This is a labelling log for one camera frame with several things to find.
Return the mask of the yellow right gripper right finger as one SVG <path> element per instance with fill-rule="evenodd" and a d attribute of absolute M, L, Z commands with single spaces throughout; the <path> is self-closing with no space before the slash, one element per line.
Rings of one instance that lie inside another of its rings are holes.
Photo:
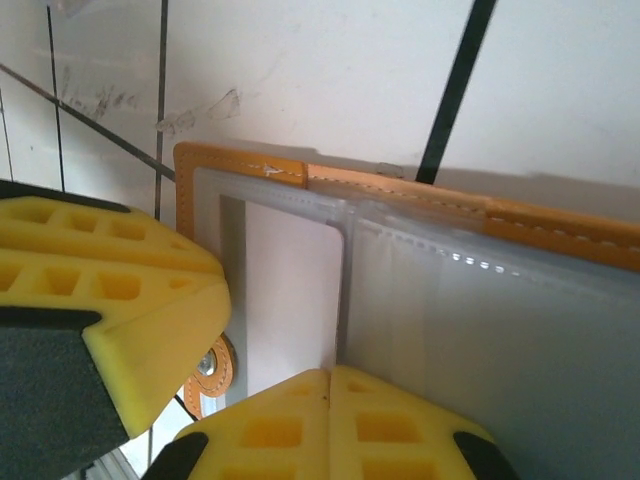
<path fill-rule="evenodd" d="M 351 367 L 330 386 L 332 479 L 517 479 L 481 426 Z"/>

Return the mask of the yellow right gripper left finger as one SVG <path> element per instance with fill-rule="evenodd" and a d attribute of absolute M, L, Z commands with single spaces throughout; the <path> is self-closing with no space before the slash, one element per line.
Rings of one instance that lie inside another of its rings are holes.
<path fill-rule="evenodd" d="M 327 479 L 325 370 L 302 372 L 184 428 L 146 479 Z"/>

